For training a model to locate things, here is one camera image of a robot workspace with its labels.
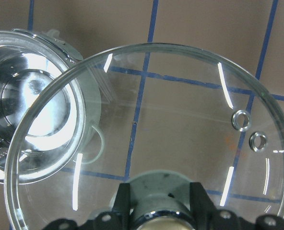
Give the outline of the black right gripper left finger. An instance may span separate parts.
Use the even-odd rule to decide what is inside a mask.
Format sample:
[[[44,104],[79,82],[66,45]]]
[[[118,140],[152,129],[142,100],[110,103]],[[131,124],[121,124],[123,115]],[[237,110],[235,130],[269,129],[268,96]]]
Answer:
[[[130,216],[134,212],[136,197],[130,183],[120,183],[112,207],[114,212]]]

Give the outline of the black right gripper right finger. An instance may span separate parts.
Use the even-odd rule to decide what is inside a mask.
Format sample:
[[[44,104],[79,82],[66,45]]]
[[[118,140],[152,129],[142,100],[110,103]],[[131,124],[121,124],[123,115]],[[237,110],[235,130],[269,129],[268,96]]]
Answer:
[[[189,206],[190,211],[194,216],[206,216],[217,210],[206,190],[199,182],[192,182],[189,184]]]

